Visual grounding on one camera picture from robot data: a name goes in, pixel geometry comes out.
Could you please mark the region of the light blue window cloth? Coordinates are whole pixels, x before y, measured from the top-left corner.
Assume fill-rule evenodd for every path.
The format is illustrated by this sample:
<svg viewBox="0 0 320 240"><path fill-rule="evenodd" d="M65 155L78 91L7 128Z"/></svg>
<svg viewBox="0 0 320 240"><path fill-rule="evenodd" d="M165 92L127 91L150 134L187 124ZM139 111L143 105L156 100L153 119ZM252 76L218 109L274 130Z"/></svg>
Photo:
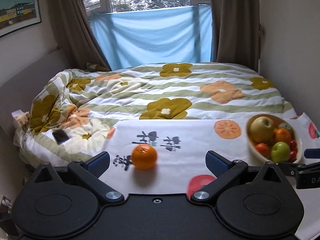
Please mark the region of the light blue window cloth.
<svg viewBox="0 0 320 240"><path fill-rule="evenodd" d="M112 70L213 59L212 12L208 5L96 13L90 25Z"/></svg>

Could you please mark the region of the black smartphone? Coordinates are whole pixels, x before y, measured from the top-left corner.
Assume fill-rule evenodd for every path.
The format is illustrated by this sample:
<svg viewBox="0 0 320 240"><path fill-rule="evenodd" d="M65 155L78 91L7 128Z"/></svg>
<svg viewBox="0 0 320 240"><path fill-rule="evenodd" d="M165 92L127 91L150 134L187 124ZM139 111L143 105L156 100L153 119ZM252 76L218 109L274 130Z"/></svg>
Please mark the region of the black smartphone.
<svg viewBox="0 0 320 240"><path fill-rule="evenodd" d="M69 140L69 137L68 135L66 134L65 131L63 131L62 129L58 129L58 130L55 130L53 133L52 133L56 143L58 145L66 142L67 140Z"/></svg>

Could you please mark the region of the large orange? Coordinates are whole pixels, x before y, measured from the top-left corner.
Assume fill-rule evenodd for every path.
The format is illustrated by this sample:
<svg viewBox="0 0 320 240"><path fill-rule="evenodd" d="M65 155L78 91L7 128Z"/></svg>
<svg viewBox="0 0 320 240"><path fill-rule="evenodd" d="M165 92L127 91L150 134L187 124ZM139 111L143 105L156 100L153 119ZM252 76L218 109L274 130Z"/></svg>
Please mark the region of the large orange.
<svg viewBox="0 0 320 240"><path fill-rule="evenodd" d="M274 143L285 142L289 145L291 140L292 135L289 130L285 128L278 128L274 130Z"/></svg>

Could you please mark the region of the orange at left edge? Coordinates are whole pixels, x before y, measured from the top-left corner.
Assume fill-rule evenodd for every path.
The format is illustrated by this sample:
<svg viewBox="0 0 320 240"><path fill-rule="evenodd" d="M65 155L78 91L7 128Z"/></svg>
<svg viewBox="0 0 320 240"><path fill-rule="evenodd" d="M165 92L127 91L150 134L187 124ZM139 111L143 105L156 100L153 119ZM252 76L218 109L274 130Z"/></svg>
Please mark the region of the orange at left edge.
<svg viewBox="0 0 320 240"><path fill-rule="evenodd" d="M152 169L157 163L157 151L148 144L140 144L132 151L131 161L139 170Z"/></svg>

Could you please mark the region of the cream duck print bowl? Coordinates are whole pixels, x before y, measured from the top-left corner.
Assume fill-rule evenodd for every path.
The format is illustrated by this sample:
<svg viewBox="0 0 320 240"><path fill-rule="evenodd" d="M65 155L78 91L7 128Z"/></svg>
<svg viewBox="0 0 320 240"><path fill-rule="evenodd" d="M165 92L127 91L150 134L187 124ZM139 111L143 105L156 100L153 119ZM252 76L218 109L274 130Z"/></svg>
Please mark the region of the cream duck print bowl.
<svg viewBox="0 0 320 240"><path fill-rule="evenodd" d="M255 146L258 144L256 143L255 141L252 140L251 136L249 135L249 127L251 125L251 123L258 117L260 116L266 116L268 118L270 118L273 123L274 123L274 127L275 129L278 129L278 125L282 122L287 122L279 117L276 117L274 115L269 115L269 114L259 114L259 115L255 115L253 117L251 117L248 122L247 122L247 125L246 125L246 133L247 133L247 137L248 137L248 147L249 147L249 150L250 152L259 160L261 161L262 163L265 163L267 161L272 161L270 159L270 157L267 159L265 157L263 157L256 149L255 149ZM297 150L297 159L295 162L293 163L299 163L302 159L302 149L303 149L303 146L302 146L302 141L300 139L300 137L298 136L298 133L297 131L292 127L292 131L290 132L291 135L292 135L292 140L296 140L297 142L297 146L298 146L298 150ZM274 134L273 134L273 137L272 139L265 143L265 144L268 144L268 146L270 146L270 148L272 148L272 146L275 144L274 143Z"/></svg>

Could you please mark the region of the brown left curtain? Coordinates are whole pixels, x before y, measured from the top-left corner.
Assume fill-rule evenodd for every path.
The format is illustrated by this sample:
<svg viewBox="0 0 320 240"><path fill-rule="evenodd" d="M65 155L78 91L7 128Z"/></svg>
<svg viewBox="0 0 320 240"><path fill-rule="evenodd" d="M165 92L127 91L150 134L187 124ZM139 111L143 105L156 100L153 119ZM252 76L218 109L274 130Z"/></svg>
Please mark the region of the brown left curtain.
<svg viewBox="0 0 320 240"><path fill-rule="evenodd" d="M73 67L85 69L97 63L102 70L110 65L97 43L82 0L47 0L50 23L57 41Z"/></svg>

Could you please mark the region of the brown curtain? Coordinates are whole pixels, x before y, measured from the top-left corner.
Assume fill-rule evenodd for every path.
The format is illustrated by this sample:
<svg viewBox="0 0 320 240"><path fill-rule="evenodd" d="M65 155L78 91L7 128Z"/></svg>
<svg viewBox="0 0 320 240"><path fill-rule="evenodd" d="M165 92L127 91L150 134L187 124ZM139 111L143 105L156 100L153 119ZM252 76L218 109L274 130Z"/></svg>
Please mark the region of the brown curtain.
<svg viewBox="0 0 320 240"><path fill-rule="evenodd" d="M260 49L259 0L210 0L213 61L258 70Z"/></svg>
<svg viewBox="0 0 320 240"><path fill-rule="evenodd" d="M102 70L110 65L97 43L82 0L47 0L50 23L57 41L73 67L85 69L97 63Z"/></svg>

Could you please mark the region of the framed landscape picture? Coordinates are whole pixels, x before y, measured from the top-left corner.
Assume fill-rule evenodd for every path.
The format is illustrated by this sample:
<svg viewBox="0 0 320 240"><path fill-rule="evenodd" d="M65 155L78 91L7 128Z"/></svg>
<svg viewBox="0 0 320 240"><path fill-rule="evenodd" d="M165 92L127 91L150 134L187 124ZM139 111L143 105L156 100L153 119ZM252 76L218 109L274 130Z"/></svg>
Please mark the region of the framed landscape picture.
<svg viewBox="0 0 320 240"><path fill-rule="evenodd" d="M39 0L1 0L1 37L41 22Z"/></svg>

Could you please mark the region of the red cherry tomato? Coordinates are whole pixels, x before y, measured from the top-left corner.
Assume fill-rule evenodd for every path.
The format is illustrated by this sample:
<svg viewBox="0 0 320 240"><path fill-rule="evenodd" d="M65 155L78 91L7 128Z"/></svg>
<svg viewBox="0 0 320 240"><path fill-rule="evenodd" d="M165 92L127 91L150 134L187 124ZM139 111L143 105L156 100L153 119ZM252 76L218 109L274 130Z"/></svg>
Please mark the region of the red cherry tomato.
<svg viewBox="0 0 320 240"><path fill-rule="evenodd" d="M293 162L296 161L296 159L297 159L297 150L292 150L292 151L290 152L289 161L290 161L291 163L293 163Z"/></svg>
<svg viewBox="0 0 320 240"><path fill-rule="evenodd" d="M298 146L297 146L296 140L291 140L290 149L291 149L291 151L297 151L298 150Z"/></svg>

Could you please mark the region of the floral striped quilt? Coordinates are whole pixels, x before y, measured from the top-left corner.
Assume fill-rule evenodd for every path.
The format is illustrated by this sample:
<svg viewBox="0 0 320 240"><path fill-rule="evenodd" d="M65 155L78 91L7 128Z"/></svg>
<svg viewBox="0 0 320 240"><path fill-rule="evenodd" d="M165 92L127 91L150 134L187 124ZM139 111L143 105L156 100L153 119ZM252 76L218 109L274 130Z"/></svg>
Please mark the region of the floral striped quilt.
<svg viewBox="0 0 320 240"><path fill-rule="evenodd" d="M135 119L237 119L255 114L291 118L296 112L272 81L237 64L167 63L102 72L57 73L33 99L30 118L16 129L21 159L63 166L97 155L111 128ZM62 129L69 140L58 145Z"/></svg>

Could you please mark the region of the brown right curtain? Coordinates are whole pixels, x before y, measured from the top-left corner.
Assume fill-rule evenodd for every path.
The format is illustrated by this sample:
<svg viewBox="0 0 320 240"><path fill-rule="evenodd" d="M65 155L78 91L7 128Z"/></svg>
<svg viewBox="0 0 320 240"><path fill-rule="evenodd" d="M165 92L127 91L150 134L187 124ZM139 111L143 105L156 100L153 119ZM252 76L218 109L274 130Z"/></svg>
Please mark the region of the brown right curtain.
<svg viewBox="0 0 320 240"><path fill-rule="evenodd" d="M258 70L260 49L259 0L210 0L213 61Z"/></svg>

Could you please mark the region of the green apple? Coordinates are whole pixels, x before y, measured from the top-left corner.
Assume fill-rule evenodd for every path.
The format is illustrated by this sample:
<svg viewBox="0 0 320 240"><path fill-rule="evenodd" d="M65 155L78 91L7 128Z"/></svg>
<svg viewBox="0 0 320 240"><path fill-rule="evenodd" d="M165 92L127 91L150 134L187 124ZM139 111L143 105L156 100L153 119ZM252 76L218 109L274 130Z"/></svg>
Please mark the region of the green apple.
<svg viewBox="0 0 320 240"><path fill-rule="evenodd" d="M275 163L287 161L290 158L291 149L285 142L277 142L271 148L270 159Z"/></svg>

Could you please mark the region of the yellow-green apple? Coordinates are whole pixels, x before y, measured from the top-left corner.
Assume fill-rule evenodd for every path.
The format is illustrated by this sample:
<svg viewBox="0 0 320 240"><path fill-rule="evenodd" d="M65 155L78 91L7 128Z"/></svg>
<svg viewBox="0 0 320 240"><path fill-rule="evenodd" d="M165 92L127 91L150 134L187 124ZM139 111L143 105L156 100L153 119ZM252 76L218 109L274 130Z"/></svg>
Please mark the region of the yellow-green apple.
<svg viewBox="0 0 320 240"><path fill-rule="evenodd" d="M260 116L251 123L249 135L256 143L267 143L272 139L274 129L274 123L270 118Z"/></svg>

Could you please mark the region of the tissue pack on bed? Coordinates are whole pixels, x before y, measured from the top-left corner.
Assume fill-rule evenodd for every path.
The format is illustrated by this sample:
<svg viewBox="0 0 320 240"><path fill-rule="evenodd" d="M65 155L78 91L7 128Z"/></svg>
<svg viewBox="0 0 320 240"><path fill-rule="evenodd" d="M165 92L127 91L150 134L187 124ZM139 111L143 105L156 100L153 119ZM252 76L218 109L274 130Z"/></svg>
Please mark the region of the tissue pack on bed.
<svg viewBox="0 0 320 240"><path fill-rule="evenodd" d="M11 116L13 118L13 124L15 128L24 126L26 123L28 123L30 118L30 114L28 111L24 112L20 109L12 112Z"/></svg>

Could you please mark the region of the brown kiwi with sticker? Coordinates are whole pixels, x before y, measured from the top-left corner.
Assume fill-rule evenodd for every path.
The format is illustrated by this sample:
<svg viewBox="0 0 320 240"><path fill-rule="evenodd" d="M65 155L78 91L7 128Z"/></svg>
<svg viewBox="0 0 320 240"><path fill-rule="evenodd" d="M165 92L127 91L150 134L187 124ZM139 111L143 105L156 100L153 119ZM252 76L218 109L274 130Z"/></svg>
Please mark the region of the brown kiwi with sticker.
<svg viewBox="0 0 320 240"><path fill-rule="evenodd" d="M286 129L286 130L288 130L288 131L292 131L292 127L290 126L290 124L289 123L287 123L287 122L282 122L282 123L280 123L279 125L278 125L278 129L280 129L280 128L283 128L283 129Z"/></svg>

